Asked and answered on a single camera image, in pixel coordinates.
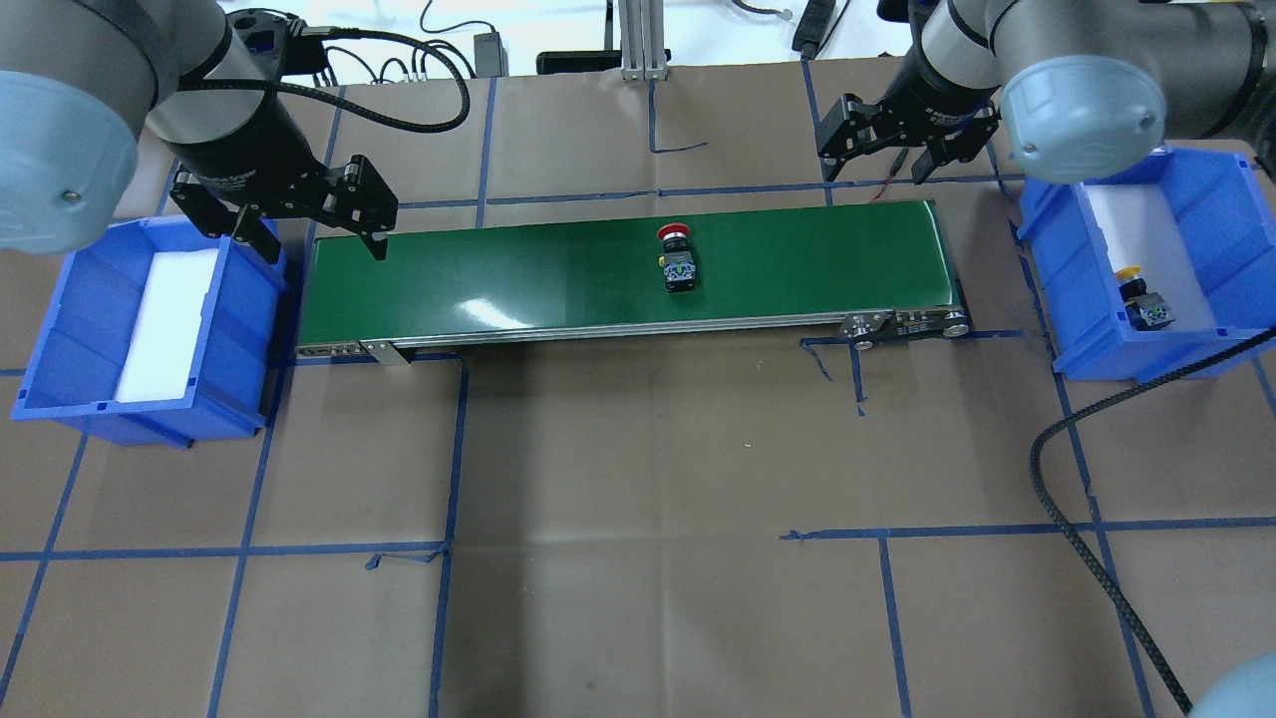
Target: blue plastic bin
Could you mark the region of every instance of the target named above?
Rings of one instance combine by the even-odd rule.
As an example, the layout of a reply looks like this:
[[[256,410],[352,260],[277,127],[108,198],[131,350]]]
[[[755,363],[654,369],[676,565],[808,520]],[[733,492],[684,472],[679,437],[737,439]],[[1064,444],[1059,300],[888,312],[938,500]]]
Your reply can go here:
[[[1105,184],[1155,184],[1165,194],[1217,326],[1137,330],[1129,324],[1083,189]],[[1159,149],[1119,175],[1083,185],[1030,179],[1020,199],[1020,236],[1032,247],[1059,348],[1055,371],[1069,380],[1146,381],[1276,325],[1276,223],[1244,156]],[[1193,376],[1221,375],[1247,356]]]
[[[152,256],[218,250],[181,399],[119,403],[124,369]],[[209,240],[185,217],[111,227],[69,254],[13,409],[14,421],[54,420],[119,445],[253,436],[276,302],[286,288],[274,265],[230,237]]]

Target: power adapter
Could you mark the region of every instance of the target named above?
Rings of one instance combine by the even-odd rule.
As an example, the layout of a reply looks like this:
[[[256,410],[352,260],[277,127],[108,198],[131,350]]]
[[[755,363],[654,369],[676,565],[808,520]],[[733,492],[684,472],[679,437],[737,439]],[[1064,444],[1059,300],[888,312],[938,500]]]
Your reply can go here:
[[[499,32],[475,36],[475,75],[509,77],[509,55],[500,43]]]
[[[794,32],[792,48],[801,52],[803,60],[813,60],[819,51],[824,36],[828,34],[828,23],[833,19],[833,6],[837,0],[808,0],[806,10],[798,22]]]

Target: white foam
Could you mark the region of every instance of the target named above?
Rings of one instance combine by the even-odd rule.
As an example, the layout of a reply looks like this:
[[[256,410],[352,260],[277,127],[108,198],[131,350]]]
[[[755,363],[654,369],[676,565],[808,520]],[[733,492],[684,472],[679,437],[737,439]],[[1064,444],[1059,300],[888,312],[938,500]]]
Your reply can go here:
[[[151,260],[116,402],[160,402],[186,394],[200,311],[216,265],[217,249],[160,251]]]
[[[1174,323],[1164,330],[1217,326],[1161,187],[1155,184],[1086,185],[1086,194],[1108,240],[1113,272],[1132,264],[1143,267],[1147,289],[1160,292],[1170,305]]]

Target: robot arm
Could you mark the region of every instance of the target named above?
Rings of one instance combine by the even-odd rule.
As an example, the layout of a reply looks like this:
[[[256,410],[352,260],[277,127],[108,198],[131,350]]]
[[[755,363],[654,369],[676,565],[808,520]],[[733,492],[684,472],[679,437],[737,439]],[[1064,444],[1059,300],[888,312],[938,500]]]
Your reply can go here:
[[[1276,168],[1272,0],[944,0],[886,94],[846,94],[818,131],[826,179],[883,147],[924,147],[914,181],[970,161],[997,129],[1002,88],[1016,159],[1030,176],[1108,176],[1169,138],[1249,142]]]
[[[228,19],[214,0],[6,0],[5,10],[0,247],[52,254],[96,241],[133,177],[145,124],[177,156],[171,196],[202,232],[227,233],[273,260],[279,242],[262,218],[309,217],[350,230],[383,259],[398,198],[366,157],[334,168],[319,162],[278,92],[410,131],[450,129],[470,108],[447,57],[390,33],[306,28],[269,11]],[[299,37],[301,50],[318,52],[287,57],[287,41]],[[278,82],[290,65],[325,64],[323,38],[347,37],[407,42],[439,57],[458,83],[461,112],[417,125]]]

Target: metal bracket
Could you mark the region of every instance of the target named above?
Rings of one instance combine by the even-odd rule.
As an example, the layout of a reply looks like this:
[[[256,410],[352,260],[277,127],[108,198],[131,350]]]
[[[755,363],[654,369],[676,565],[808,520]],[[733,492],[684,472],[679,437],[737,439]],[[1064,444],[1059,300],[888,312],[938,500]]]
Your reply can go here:
[[[620,77],[665,79],[665,0],[618,0],[620,6]]]
[[[387,233],[398,219],[398,196],[367,157],[355,154],[350,162],[330,170],[315,162],[282,191],[263,194],[265,199],[232,212],[185,167],[179,167],[168,191],[200,233],[231,235],[272,264],[279,258],[279,240],[262,223],[262,217],[309,217],[350,230],[364,241],[373,259],[385,259]]]
[[[931,172],[951,162],[970,162],[997,131],[998,116],[985,106],[948,135],[912,136],[889,108],[843,94],[820,120],[815,147],[823,162],[824,181],[833,181],[846,162],[887,147],[924,147],[912,163],[912,182],[923,184]]]
[[[302,358],[339,358],[348,356],[362,356],[365,353],[367,353],[367,351],[364,349],[364,344],[355,342],[310,344],[310,346],[297,347],[297,356]]]
[[[912,341],[942,335],[957,338],[970,332],[966,311],[953,306],[926,309],[870,309],[856,311],[842,320],[841,334],[860,351],[889,339]]]
[[[360,343],[383,367],[406,367],[408,365],[407,355],[401,348],[396,348],[390,341],[374,339]]]

